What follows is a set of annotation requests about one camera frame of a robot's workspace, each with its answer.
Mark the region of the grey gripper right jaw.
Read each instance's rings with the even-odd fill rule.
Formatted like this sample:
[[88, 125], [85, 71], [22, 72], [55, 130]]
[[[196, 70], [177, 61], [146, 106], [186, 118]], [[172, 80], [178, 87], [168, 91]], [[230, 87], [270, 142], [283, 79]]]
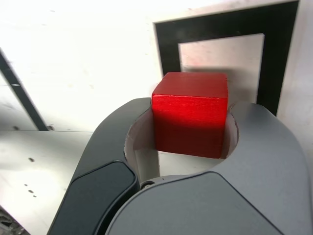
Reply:
[[294, 134], [258, 104], [239, 102], [231, 114], [238, 142], [225, 160], [137, 193], [107, 234], [312, 234], [310, 173]]

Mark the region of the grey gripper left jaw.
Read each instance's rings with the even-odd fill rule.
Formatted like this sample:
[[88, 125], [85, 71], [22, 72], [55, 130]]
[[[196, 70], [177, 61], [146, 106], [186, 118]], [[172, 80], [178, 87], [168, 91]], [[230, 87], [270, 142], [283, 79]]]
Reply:
[[141, 183], [159, 176], [150, 98], [137, 98], [92, 134], [49, 228], [51, 235], [103, 235]]

